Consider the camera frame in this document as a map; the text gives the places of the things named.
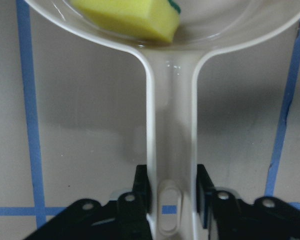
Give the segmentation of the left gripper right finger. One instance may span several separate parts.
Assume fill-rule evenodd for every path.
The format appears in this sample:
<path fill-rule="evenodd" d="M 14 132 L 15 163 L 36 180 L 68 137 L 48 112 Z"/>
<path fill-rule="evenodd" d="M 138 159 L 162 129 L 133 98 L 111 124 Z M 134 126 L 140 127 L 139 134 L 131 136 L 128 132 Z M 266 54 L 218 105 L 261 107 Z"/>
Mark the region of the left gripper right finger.
<path fill-rule="evenodd" d="M 197 165 L 196 208 L 210 240 L 300 240 L 300 210 L 272 196 L 244 202 Z"/>

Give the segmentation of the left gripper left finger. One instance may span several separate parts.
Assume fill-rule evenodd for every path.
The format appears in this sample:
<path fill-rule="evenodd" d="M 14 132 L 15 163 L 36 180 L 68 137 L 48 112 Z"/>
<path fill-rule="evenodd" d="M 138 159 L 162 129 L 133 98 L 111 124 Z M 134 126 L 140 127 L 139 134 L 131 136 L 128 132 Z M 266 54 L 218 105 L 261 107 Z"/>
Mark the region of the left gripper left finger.
<path fill-rule="evenodd" d="M 83 198 L 27 236 L 28 240 L 151 240 L 151 188 L 146 165 L 136 167 L 132 190 L 101 205 Z"/>

